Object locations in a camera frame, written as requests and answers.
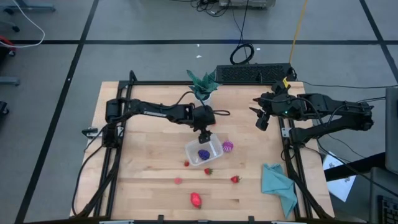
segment potted plant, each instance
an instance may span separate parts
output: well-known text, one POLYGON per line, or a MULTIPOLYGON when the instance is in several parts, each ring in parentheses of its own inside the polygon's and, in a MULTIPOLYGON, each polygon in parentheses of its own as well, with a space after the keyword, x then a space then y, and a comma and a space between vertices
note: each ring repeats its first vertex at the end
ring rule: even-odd
POLYGON ((193 85, 189 88, 195 93, 198 101, 202 101, 205 105, 211 102, 211 93, 217 90, 220 84, 216 81, 216 70, 210 74, 205 74, 203 79, 198 78, 191 71, 187 70, 188 76, 192 79, 193 85))

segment white cable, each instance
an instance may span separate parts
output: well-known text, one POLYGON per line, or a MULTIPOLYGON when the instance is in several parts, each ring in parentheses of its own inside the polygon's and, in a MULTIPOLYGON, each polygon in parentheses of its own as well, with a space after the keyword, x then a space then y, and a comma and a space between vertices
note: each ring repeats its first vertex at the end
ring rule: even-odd
POLYGON ((34 47, 34 46, 40 45, 40 44, 43 42, 43 40, 44 40, 45 32, 42 30, 42 28, 40 28, 38 25, 36 25, 36 23, 34 23, 31 19, 29 19, 29 18, 25 15, 24 11, 19 7, 18 3, 16 3, 15 0, 12 0, 12 1, 13 1, 14 4, 18 7, 18 9, 21 11, 22 15, 24 15, 25 18, 26 18, 29 22, 31 22, 31 23, 32 23, 33 25, 35 25, 40 31, 42 31, 43 37, 42 37, 42 39, 40 40, 39 43, 37 43, 37 44, 32 44, 32 45, 13 46, 13 45, 5 44, 5 43, 3 43, 3 42, 1 42, 1 41, 0 41, 0 44, 3 45, 3 46, 6 46, 6 47, 13 47, 13 48, 25 48, 25 47, 34 47))

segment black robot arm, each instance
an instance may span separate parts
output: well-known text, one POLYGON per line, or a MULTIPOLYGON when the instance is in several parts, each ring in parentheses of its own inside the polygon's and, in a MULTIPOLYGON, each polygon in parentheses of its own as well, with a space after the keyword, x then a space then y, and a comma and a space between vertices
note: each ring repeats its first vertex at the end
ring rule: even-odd
POLYGON ((137 99, 113 99, 106 102, 107 125, 103 129, 104 146, 117 147, 119 144, 117 124, 139 114, 165 118, 176 124, 186 124, 193 128, 193 131, 200 130, 199 143, 201 144, 210 141, 211 132, 206 130, 206 127, 216 123, 213 110, 207 105, 197 108, 193 103, 164 106, 137 99))
POLYGON ((321 124, 311 128, 292 128, 289 130, 290 144, 303 146, 311 138, 320 138, 325 134, 343 129, 367 131, 373 125, 372 108, 367 103, 332 100, 329 96, 319 93, 300 94, 292 96, 287 93, 290 85, 277 82, 272 86, 273 93, 263 93, 261 97, 253 99, 258 102, 261 110, 251 108, 257 113, 256 126, 265 131, 270 116, 306 121, 319 119, 321 124), (339 115, 341 118, 329 120, 326 124, 321 118, 339 115))

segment clear plastic box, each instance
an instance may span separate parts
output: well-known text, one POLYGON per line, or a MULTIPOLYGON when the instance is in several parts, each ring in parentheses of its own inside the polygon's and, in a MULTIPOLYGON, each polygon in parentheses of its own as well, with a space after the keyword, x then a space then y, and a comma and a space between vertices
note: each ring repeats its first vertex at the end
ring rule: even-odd
POLYGON ((200 144, 199 140, 196 139, 185 145, 185 152, 189 159, 189 163, 193 166, 199 166, 206 162, 210 162, 214 159, 221 157, 224 154, 223 147, 215 134, 211 134, 210 141, 200 144), (210 152, 210 157, 207 160, 200 159, 198 151, 204 149, 210 152))

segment black floor stripe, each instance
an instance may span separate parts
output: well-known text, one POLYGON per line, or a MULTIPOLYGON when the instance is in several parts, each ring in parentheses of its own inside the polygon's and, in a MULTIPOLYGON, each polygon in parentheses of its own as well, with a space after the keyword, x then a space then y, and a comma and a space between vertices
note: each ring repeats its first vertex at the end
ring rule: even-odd
MULTIPOLYGON (((36 44, 39 40, 11 40, 14 44, 36 44)), ((151 44, 237 44, 239 40, 85 40, 84 44, 151 45, 151 44)), ((245 40, 251 44, 290 45, 293 40, 245 40)), ((79 44, 80 40, 45 40, 42 44, 79 44)), ((398 45, 398 40, 297 40, 297 45, 398 45)))
POLYGON ((371 14, 371 11, 368 8, 368 5, 366 4, 365 0, 359 0, 363 11, 365 12, 366 17, 368 18, 368 21, 372 27, 372 30, 374 32, 374 35, 376 36, 377 40, 380 41, 382 44, 380 45, 381 50, 383 51, 384 56, 386 57, 387 63, 390 66, 391 72, 394 75, 394 77, 396 78, 397 82, 398 82, 398 69, 397 69, 397 65, 394 61, 394 59, 391 56, 390 51, 388 50, 388 47, 386 45, 386 42, 384 41, 379 28, 376 25, 376 22, 373 19, 373 16, 371 14))
POLYGON ((15 220, 15 223, 23 223, 25 220, 26 213, 28 211, 34 191, 35 191, 37 183, 39 181, 40 173, 43 169, 45 158, 47 157, 47 153, 50 148, 50 144, 51 144, 54 132, 55 132, 55 128, 57 127, 57 123, 59 121, 61 111, 62 111, 63 105, 65 103, 65 99, 67 97, 67 93, 68 93, 70 84, 72 82, 73 74, 75 73, 76 66, 77 66, 77 63, 78 63, 80 55, 81 55, 81 51, 83 50, 84 41, 87 38, 87 34, 90 29, 91 22, 93 21, 94 14, 95 14, 96 8, 98 6, 98 1, 99 0, 93 1, 93 5, 91 7, 90 13, 88 15, 88 18, 87 18, 87 21, 85 24, 85 28, 83 29, 83 33, 81 34, 79 44, 78 44, 78 47, 75 52, 75 56, 73 57, 73 60, 71 62, 71 65, 70 65, 70 68, 68 71, 68 75, 67 75, 65 82, 63 84, 63 87, 62 87, 60 98, 58 99, 58 103, 57 103, 57 106, 55 107, 55 111, 52 116, 49 129, 45 136, 43 146, 40 150, 39 158, 37 159, 35 168, 32 173, 32 177, 30 178, 24 198, 22 199, 21 206, 19 207, 19 211, 18 211, 16 220, 15 220))

